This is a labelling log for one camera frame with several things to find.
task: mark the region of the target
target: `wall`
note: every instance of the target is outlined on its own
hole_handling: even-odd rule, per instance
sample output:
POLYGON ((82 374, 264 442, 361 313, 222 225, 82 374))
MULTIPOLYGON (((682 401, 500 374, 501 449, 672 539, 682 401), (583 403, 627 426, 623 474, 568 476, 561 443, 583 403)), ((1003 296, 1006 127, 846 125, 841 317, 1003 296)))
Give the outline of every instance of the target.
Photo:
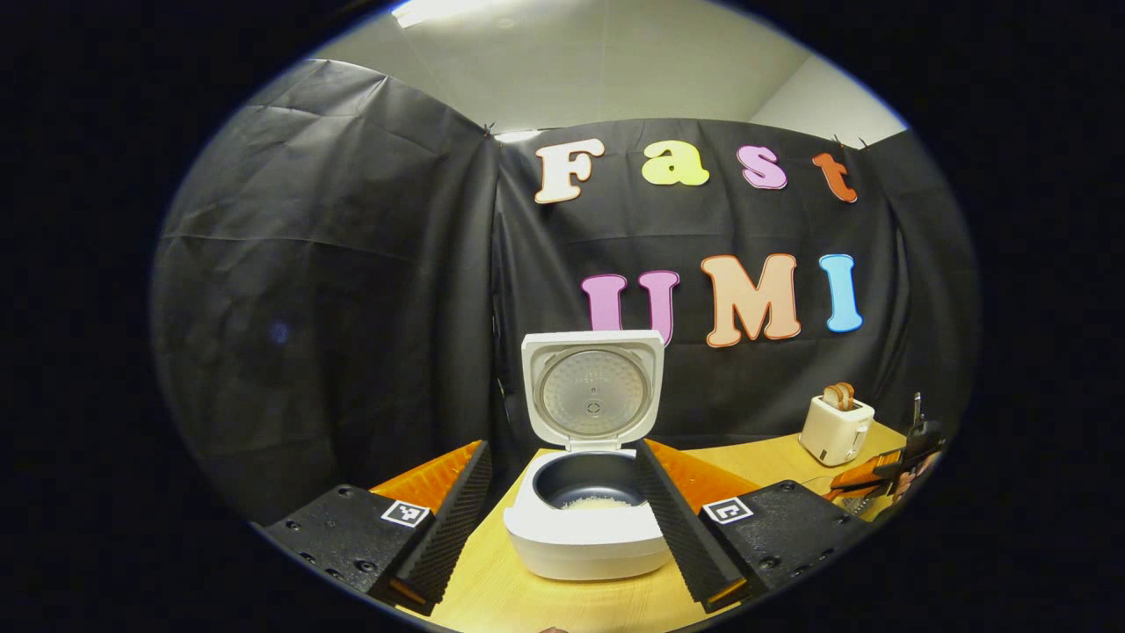
POLYGON ((794 129, 862 147, 907 128, 866 88, 822 57, 810 55, 750 117, 750 123, 794 129))

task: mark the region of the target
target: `colorful letter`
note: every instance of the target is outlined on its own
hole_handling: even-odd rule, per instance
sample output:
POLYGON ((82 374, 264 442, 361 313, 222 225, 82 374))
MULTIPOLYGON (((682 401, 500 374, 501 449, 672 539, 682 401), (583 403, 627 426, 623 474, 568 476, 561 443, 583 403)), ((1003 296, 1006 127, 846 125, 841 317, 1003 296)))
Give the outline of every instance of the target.
POLYGON ((812 159, 812 164, 816 164, 825 172, 825 178, 828 180, 828 188, 836 193, 836 197, 846 201, 854 202, 860 199, 860 195, 855 192, 844 182, 844 177, 847 175, 847 168, 843 164, 836 162, 836 159, 831 156, 828 152, 825 152, 814 159, 812 159))
POLYGON ((651 329, 660 333, 664 346, 672 343, 672 288, 680 283, 680 274, 672 270, 652 270, 638 279, 648 289, 648 313, 651 329))
POLYGON ((582 189, 570 183, 570 174, 577 175, 578 180, 587 180, 593 171, 590 155, 604 153, 605 145, 597 138, 539 147, 536 155, 543 159, 543 188, 536 193, 536 201, 548 204, 577 198, 582 189), (570 160, 570 154, 576 152, 583 153, 570 160))
POLYGON ((738 162, 746 169, 742 170, 742 178, 758 189, 781 189, 788 181, 785 172, 777 166, 777 156, 770 151, 770 147, 757 147, 754 145, 742 145, 738 148, 738 162))
POLYGON ((855 308, 855 286, 852 266, 855 260, 849 254, 826 254, 820 257, 820 266, 828 272, 828 289, 832 295, 832 315, 828 329, 834 333, 850 333, 863 325, 863 316, 855 308))
POLYGON ((645 155, 649 161, 640 168, 640 174, 654 184, 683 182, 694 187, 706 182, 711 177, 711 173, 703 169, 700 151, 691 143, 659 141, 645 147, 645 155))
POLYGON ((714 288, 714 332, 706 337, 711 347, 730 347, 742 340, 735 327, 735 313, 750 341, 758 338, 762 324, 770 313, 767 340, 795 337, 801 332, 793 297, 793 269, 796 257, 775 253, 766 257, 755 287, 742 263, 729 254, 709 256, 700 263, 714 288))
POLYGON ((590 327, 593 331, 621 329, 621 290, 629 284, 621 274, 595 274, 582 280, 590 296, 590 327))
MULTIPOLYGON (((640 275, 640 284, 648 289, 651 328, 660 333, 664 345, 672 342, 672 288, 680 283, 680 274, 670 270, 652 270, 640 275)), ((590 296, 590 324, 594 331, 621 329, 621 290, 628 281, 621 274, 596 274, 582 281, 582 289, 590 296)))

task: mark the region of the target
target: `black inner pot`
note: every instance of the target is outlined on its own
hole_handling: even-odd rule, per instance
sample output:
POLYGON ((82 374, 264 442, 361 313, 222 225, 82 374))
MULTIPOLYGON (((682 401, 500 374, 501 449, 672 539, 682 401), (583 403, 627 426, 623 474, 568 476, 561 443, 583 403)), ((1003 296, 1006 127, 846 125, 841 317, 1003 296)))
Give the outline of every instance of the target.
POLYGON ((645 503, 633 473, 633 459, 621 453, 574 453, 536 473, 536 494, 548 505, 564 506, 587 497, 610 498, 630 506, 645 503))

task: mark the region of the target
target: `black cloth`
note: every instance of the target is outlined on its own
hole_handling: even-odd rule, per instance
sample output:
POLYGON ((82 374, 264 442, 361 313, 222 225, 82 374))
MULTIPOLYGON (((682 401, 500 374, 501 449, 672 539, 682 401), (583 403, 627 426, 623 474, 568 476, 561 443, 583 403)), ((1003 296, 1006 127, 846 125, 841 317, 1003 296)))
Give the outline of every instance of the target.
POLYGON ((912 394, 930 417, 956 419, 968 404, 980 338, 975 263, 953 196, 908 132, 853 150, 838 143, 745 123, 621 120, 548 130, 505 145, 493 234, 497 371, 506 395, 507 434, 520 446, 530 431, 520 376, 526 334, 585 331, 584 278, 616 273, 624 329, 650 325, 648 293, 637 279, 673 270, 674 332, 666 349, 659 416, 650 437, 681 449, 752 442, 798 433, 809 399, 825 386, 852 383, 856 398, 898 431, 909 424, 912 394), (539 205, 537 148, 586 138, 605 145, 593 157, 582 193, 539 205), (644 150, 664 139, 694 145, 710 172, 700 186, 646 181, 644 150), (766 146, 788 183, 756 189, 736 152, 766 146), (858 193, 848 204, 829 189, 812 157, 828 152, 847 168, 858 193), (706 256, 737 256, 757 281, 771 253, 796 257, 794 293, 801 332, 716 350, 706 256), (855 259, 852 271, 861 328, 832 333, 825 254, 855 259))
POLYGON ((309 61, 196 161, 156 254, 156 363, 249 518, 489 435, 495 151, 397 80, 309 61))
POLYGON ((638 277, 674 270, 674 334, 651 437, 681 449, 800 431, 847 381, 903 431, 914 391, 955 425, 980 340, 975 263, 947 184, 911 133, 865 150, 746 123, 649 119, 501 144, 378 72, 299 64, 241 108, 170 209, 153 277, 163 390, 227 501, 268 524, 346 481, 374 486, 475 440, 497 489, 543 444, 520 376, 530 333, 588 331, 585 277, 618 273, 622 326, 648 328, 638 277), (539 205, 538 147, 600 138, 576 199, 539 205), (656 141, 694 145, 710 179, 652 184, 656 141), (788 184, 756 189, 736 157, 766 146, 788 184), (858 200, 812 157, 846 165, 858 200), (757 281, 796 257, 801 333, 706 345, 710 255, 757 281), (863 326, 829 332, 819 257, 855 259, 863 326))

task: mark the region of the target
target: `table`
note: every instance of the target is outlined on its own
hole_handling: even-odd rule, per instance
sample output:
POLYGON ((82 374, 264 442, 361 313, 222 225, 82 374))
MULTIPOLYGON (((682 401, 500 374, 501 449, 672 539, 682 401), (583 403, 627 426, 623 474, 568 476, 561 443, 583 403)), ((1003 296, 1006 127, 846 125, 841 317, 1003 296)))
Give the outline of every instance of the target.
MULTIPOLYGON (((817 462, 798 443, 795 434, 685 453, 758 486, 791 479, 822 495, 828 492, 834 476, 904 445, 901 434, 872 423, 860 455, 835 468, 817 462)), ((550 452, 542 450, 536 456, 550 452)), ((529 572, 508 541, 503 519, 522 481, 523 474, 469 536, 444 599, 423 620, 464 633, 539 633, 551 626, 567 633, 654 633, 727 611, 705 614, 692 600, 674 560, 650 573, 610 581, 558 581, 529 572)), ((870 521, 889 505, 890 499, 881 497, 861 518, 870 521)))

